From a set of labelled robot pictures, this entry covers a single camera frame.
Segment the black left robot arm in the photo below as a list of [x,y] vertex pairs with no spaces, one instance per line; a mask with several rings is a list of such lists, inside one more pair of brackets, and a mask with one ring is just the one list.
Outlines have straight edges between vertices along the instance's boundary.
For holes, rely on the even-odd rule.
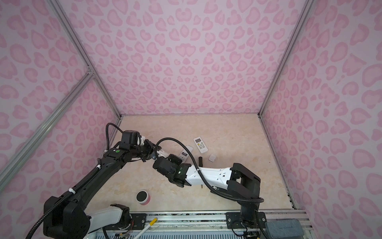
[[39,226],[45,236],[54,239],[82,239],[87,234],[113,225],[131,229],[130,209],[121,204],[86,214],[85,210],[102,186],[125,164],[138,159],[146,161],[159,149],[149,140],[143,143],[123,144],[107,150],[97,160],[96,167],[74,187],[60,197],[50,197],[44,203],[43,216],[32,226],[26,238],[31,239]]

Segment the red and white remote control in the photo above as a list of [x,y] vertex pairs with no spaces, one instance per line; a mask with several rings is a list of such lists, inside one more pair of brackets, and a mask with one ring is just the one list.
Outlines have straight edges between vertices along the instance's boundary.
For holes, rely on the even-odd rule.
[[[194,148],[190,145],[186,145],[186,148],[189,152],[193,152]],[[190,154],[187,150],[183,149],[182,152],[178,155],[178,157],[182,160],[182,163],[185,163],[186,160],[190,157]]]

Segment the white battery cover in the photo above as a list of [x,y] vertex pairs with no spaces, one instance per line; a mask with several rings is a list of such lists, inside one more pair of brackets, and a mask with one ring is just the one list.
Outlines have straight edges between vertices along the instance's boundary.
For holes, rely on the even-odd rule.
[[215,161],[216,161],[216,158],[217,158],[216,155],[211,154],[210,157],[209,157],[209,161],[210,161],[210,162],[215,162]]

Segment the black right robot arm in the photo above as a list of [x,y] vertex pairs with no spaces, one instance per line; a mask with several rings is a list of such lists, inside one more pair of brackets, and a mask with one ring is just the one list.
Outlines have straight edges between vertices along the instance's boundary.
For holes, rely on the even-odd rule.
[[258,227],[258,210],[264,199],[260,197],[261,179],[240,163],[228,168],[206,168],[183,163],[170,154],[153,157],[153,168],[178,187],[201,185],[211,193],[240,205],[239,222],[247,228]]

